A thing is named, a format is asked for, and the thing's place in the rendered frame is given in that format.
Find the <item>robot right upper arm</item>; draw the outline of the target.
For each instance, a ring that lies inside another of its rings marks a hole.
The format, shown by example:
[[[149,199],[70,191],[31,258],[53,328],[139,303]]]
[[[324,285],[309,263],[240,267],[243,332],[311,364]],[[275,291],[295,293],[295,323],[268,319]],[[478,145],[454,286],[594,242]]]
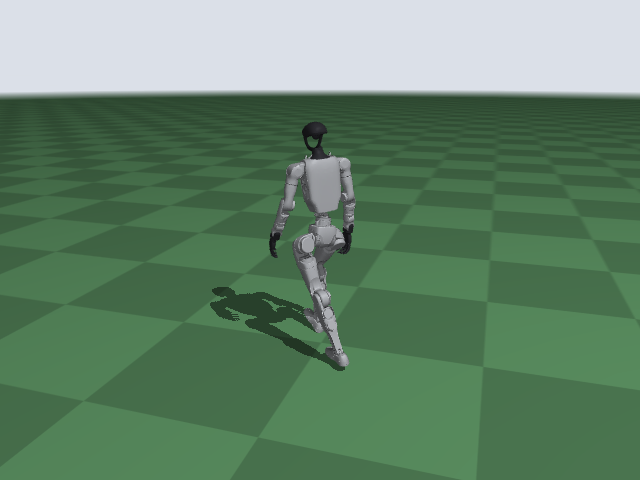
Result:
[[[347,203],[354,200],[355,198],[354,190],[353,190],[353,181],[352,181],[352,176],[350,171],[351,163],[347,158],[344,158],[344,157],[337,157],[337,159],[339,160],[339,163],[340,163],[341,185],[344,189],[344,191],[341,192],[340,200],[343,203]]]

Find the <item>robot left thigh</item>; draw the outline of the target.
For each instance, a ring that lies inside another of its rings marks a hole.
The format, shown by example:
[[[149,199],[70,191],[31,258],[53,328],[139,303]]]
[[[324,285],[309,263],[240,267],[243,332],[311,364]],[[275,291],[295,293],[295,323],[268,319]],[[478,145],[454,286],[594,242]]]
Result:
[[[328,290],[323,290],[315,257],[312,255],[314,250],[315,236],[313,233],[307,233],[296,238],[292,244],[296,264],[301,272],[304,282],[311,295],[318,294],[323,308],[331,304],[331,295]]]

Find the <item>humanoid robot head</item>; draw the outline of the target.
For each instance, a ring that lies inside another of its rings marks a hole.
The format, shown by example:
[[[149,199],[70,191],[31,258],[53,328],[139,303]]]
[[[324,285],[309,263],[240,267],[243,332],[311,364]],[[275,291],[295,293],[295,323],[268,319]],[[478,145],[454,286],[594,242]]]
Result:
[[[326,133],[327,133],[326,127],[320,122],[311,122],[303,128],[302,134],[304,137],[305,145],[310,151],[312,151],[312,156],[310,159],[319,160],[319,159],[330,158],[330,156],[324,153],[323,148],[321,146],[323,134],[326,134]],[[310,137],[310,136],[312,136],[313,139],[319,139],[318,144],[315,148],[310,147],[308,145],[307,137]]]

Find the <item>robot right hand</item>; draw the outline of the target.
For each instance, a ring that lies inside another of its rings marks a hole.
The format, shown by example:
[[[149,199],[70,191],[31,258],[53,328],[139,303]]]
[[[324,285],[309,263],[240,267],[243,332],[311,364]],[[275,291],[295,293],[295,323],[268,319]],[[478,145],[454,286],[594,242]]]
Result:
[[[346,254],[346,253],[349,252],[350,246],[351,246],[351,241],[352,241],[351,233],[353,232],[353,227],[354,227],[354,225],[350,224],[348,230],[343,228],[344,232],[342,234],[343,234],[344,239],[345,239],[345,245],[337,253]],[[337,249],[337,250],[339,250],[339,249]]]

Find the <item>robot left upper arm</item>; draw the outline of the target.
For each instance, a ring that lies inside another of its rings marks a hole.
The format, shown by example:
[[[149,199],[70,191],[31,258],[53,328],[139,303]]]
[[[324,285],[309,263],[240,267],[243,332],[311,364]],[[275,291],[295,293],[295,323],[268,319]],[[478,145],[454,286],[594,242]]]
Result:
[[[304,174],[304,162],[294,163],[286,169],[286,180],[284,187],[284,204],[282,210],[292,211],[295,208],[294,196],[297,190],[298,179]]]

